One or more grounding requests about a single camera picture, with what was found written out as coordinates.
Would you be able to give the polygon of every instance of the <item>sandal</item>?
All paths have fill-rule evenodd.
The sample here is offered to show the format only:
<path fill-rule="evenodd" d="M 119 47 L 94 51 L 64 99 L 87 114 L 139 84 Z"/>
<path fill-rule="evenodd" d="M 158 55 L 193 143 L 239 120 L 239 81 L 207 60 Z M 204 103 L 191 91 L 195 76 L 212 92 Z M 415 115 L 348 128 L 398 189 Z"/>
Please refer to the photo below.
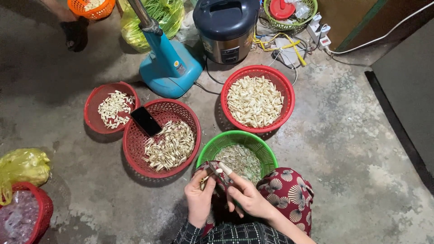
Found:
<path fill-rule="evenodd" d="M 87 45 L 87 26 L 89 20 L 80 16 L 77 21 L 60 22 L 66 35 L 66 46 L 69 51 L 81 52 Z"/>

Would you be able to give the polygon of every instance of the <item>rice cooker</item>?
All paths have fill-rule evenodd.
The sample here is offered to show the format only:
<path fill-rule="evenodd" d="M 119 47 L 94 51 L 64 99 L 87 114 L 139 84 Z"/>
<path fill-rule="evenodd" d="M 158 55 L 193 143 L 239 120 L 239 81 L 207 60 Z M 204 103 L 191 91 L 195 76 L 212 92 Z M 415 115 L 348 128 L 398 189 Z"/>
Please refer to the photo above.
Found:
<path fill-rule="evenodd" d="M 243 60 L 252 46 L 259 8 L 259 0 L 199 0 L 193 21 L 205 55 L 222 64 Z"/>

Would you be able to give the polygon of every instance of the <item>smartphone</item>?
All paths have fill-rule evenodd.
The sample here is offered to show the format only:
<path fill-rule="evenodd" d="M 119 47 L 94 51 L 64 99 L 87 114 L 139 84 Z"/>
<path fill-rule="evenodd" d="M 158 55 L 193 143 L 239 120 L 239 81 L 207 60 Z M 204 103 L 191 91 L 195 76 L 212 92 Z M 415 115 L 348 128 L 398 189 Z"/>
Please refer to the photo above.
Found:
<path fill-rule="evenodd" d="M 139 128 L 142 128 L 150 137 L 153 137 L 162 130 L 161 126 L 143 106 L 132 111 L 131 117 Z"/>

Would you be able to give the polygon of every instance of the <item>sleeve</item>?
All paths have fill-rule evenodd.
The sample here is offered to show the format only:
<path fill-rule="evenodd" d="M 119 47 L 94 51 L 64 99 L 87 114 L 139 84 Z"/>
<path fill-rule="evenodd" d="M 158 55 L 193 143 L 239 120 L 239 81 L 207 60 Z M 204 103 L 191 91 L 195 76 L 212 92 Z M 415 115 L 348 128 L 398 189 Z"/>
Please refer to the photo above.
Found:
<path fill-rule="evenodd" d="M 192 225 L 188 219 L 182 224 L 173 244 L 195 244 L 201 239 L 204 228 L 199 229 Z"/>

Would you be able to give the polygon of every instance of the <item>red patterned fabric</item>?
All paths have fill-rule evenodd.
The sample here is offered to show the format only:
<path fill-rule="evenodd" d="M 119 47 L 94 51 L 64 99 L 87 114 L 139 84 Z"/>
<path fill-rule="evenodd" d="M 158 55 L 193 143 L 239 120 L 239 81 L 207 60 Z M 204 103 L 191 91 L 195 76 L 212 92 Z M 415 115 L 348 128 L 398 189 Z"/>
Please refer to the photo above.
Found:
<path fill-rule="evenodd" d="M 216 169 L 218 161 L 209 161 Z M 208 162 L 203 163 L 196 172 L 207 169 Z M 229 177 L 221 173 L 226 184 L 231 185 Z M 229 213 L 226 201 L 226 187 L 219 179 L 211 199 L 211 210 L 205 225 L 204 236 L 221 221 L 237 222 L 238 215 Z M 299 173 L 290 168 L 276 168 L 258 182 L 256 188 L 261 195 L 277 208 L 285 217 L 293 222 L 300 230 L 310 236 L 312 228 L 311 204 L 314 193 L 311 184 Z"/>

